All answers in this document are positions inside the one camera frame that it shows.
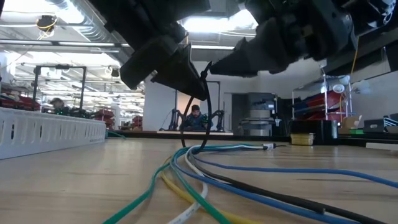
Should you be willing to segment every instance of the blue cable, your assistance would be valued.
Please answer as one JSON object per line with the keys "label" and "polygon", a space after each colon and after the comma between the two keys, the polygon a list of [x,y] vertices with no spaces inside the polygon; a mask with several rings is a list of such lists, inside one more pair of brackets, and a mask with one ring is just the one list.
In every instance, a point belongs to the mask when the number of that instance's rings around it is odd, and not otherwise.
{"label": "blue cable", "polygon": [[350,171],[350,170],[338,170],[338,169],[287,169],[287,168],[263,168],[263,167],[238,167],[238,166],[226,166],[222,164],[217,164],[214,162],[205,161],[203,159],[197,158],[197,156],[193,156],[200,162],[204,162],[205,164],[217,166],[224,169],[233,169],[233,170],[245,170],[245,171],[259,171],[259,172],[285,172],[285,173],[308,173],[308,174],[341,174],[341,175],[350,175],[353,177],[359,177],[362,179],[371,180],[380,184],[385,184],[391,187],[398,188],[398,182],[394,182],[391,180],[383,179],[380,177],[375,177],[373,175],[364,174],[360,172]]}
{"label": "blue cable", "polygon": [[[206,147],[204,151],[225,151],[225,150],[227,150],[227,149],[218,149],[216,147]],[[209,178],[206,178],[206,177],[201,177],[199,175],[193,174],[193,173],[183,169],[182,167],[180,167],[178,165],[178,163],[177,163],[177,159],[180,156],[184,155],[186,153],[186,151],[187,151],[187,148],[183,148],[183,149],[178,150],[173,155],[173,158],[170,161],[170,163],[172,163],[172,167],[175,166],[178,170],[182,171],[184,174],[189,175],[190,177],[193,177],[193,178],[198,179],[200,181],[206,182],[207,184],[214,185],[214,186],[216,186],[218,188],[221,188],[223,190],[226,190],[228,192],[232,192],[234,194],[238,194],[238,195],[240,195],[242,197],[246,197],[248,199],[263,203],[265,205],[269,205],[269,206],[284,210],[286,212],[294,213],[296,215],[300,215],[300,216],[303,216],[303,217],[311,218],[311,219],[318,220],[318,221],[321,221],[321,222],[326,222],[326,223],[339,223],[339,224],[340,223],[349,223],[349,224],[355,223],[355,224],[358,224],[358,222],[354,222],[354,221],[351,221],[351,220],[346,220],[346,219],[342,219],[342,218],[336,218],[336,217],[332,217],[332,216],[329,216],[329,215],[321,215],[321,214],[315,213],[313,211],[309,211],[309,210],[306,210],[306,209],[303,209],[303,208],[298,208],[298,207],[295,207],[295,206],[292,206],[292,205],[288,205],[288,204],[285,204],[285,203],[282,203],[282,202],[278,202],[278,201],[273,200],[273,199],[261,197],[261,196],[258,196],[256,194],[252,194],[252,193],[246,192],[244,190],[236,189],[236,188],[228,186],[226,184],[219,183],[219,182],[214,181],[212,179],[209,179]]]}

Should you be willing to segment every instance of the wooden table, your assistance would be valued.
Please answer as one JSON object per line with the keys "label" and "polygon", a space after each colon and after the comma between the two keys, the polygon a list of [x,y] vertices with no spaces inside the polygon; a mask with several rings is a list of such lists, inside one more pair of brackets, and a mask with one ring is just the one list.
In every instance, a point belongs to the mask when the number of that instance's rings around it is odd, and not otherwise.
{"label": "wooden table", "polygon": [[[180,147],[178,140],[110,139],[105,144],[2,160],[0,223],[101,223],[143,193],[156,168]],[[271,152],[200,157],[238,166],[349,169],[398,180],[396,152],[361,147],[287,146]],[[267,190],[327,203],[386,223],[398,221],[398,191],[385,185],[342,175],[265,174],[206,167]],[[201,190],[199,182],[186,178]],[[211,186],[208,201],[263,223],[316,223]],[[166,223],[189,205],[157,179],[151,200],[121,223]],[[187,223],[216,222],[198,212]]]}
{"label": "wooden table", "polygon": [[[181,134],[180,131],[157,131],[157,134]],[[184,134],[202,134],[205,135],[205,131],[184,131]],[[232,136],[234,133],[222,133],[222,132],[210,132],[210,135],[220,135],[220,136]]]}

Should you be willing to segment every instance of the yellow cable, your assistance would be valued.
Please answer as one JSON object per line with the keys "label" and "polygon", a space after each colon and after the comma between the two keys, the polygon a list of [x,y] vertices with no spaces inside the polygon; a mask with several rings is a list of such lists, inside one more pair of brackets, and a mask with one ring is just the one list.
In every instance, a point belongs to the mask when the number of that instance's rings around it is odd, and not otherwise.
{"label": "yellow cable", "polygon": [[42,39],[44,38],[44,36],[47,35],[47,33],[49,32],[50,29],[51,29],[51,27],[49,27],[49,28],[47,29],[47,31],[45,31],[45,32],[39,37],[39,40],[42,40]]}
{"label": "yellow cable", "polygon": [[[166,177],[166,174],[164,171],[162,171],[162,173],[160,174],[161,178],[163,179],[163,181],[165,182],[165,184],[171,189],[173,190],[178,196],[180,196],[181,198],[185,199],[186,201],[190,202],[190,203],[195,203],[195,199],[193,199],[193,197],[191,195],[189,195],[188,193],[184,192],[183,190],[181,190],[179,187],[177,187],[171,180],[169,180]],[[235,223],[235,224],[260,224],[261,222],[255,222],[252,220],[248,220],[247,218],[243,218],[240,217],[239,215],[234,215],[232,213],[226,212],[226,211],[222,211],[219,210],[221,214],[223,214],[230,222]]]}
{"label": "yellow cable", "polygon": [[52,26],[54,26],[57,23],[58,19],[56,19],[51,25],[45,26],[45,27],[41,27],[39,25],[37,25],[37,23],[39,22],[39,20],[36,21],[36,26],[40,29],[50,29]]}
{"label": "yellow cable", "polygon": [[[355,68],[355,62],[356,62],[356,57],[358,56],[358,49],[359,49],[359,37],[356,40],[356,51],[355,51],[355,55],[354,55],[354,60],[353,60],[353,66],[351,67],[351,73],[350,76],[353,75],[354,73],[354,68]],[[343,95],[340,96],[340,112],[341,112],[341,98],[343,97]],[[340,121],[343,122],[343,114],[340,113]]]}

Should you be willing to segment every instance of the cardboard box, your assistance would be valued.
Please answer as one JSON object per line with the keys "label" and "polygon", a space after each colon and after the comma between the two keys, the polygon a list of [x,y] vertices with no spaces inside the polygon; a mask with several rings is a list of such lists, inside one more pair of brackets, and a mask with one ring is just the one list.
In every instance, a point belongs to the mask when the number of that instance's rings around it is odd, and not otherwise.
{"label": "cardboard box", "polygon": [[341,128],[338,129],[339,134],[350,134],[350,130],[358,129],[359,122],[362,119],[362,115],[350,116],[343,119]]}

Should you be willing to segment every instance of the ceiling light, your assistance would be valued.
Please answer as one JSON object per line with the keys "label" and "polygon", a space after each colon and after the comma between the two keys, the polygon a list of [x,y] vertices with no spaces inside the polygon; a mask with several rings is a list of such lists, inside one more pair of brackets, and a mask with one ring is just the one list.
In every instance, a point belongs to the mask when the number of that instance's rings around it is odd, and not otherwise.
{"label": "ceiling light", "polygon": [[95,42],[73,42],[60,41],[59,45],[77,46],[77,47],[115,47],[113,43],[95,43]]}
{"label": "ceiling light", "polygon": [[106,54],[116,53],[117,54],[117,53],[120,52],[120,50],[96,50],[96,49],[91,49],[90,52],[92,52],[92,53],[106,53]]}
{"label": "ceiling light", "polygon": [[[65,90],[41,90],[43,93],[48,94],[80,94],[81,91],[65,91]],[[134,92],[106,92],[106,91],[85,91],[85,95],[91,96],[104,96],[104,94],[108,95],[130,95],[130,96],[142,96],[142,93],[134,93]]]}
{"label": "ceiling light", "polygon": [[189,32],[224,32],[236,29],[255,29],[258,23],[251,13],[244,9],[228,18],[189,17],[182,25]]}
{"label": "ceiling light", "polygon": [[193,45],[192,49],[206,49],[206,50],[233,50],[233,46],[213,46],[213,45]]}
{"label": "ceiling light", "polygon": [[18,44],[18,45],[52,45],[51,41],[45,40],[0,40],[0,44]]}

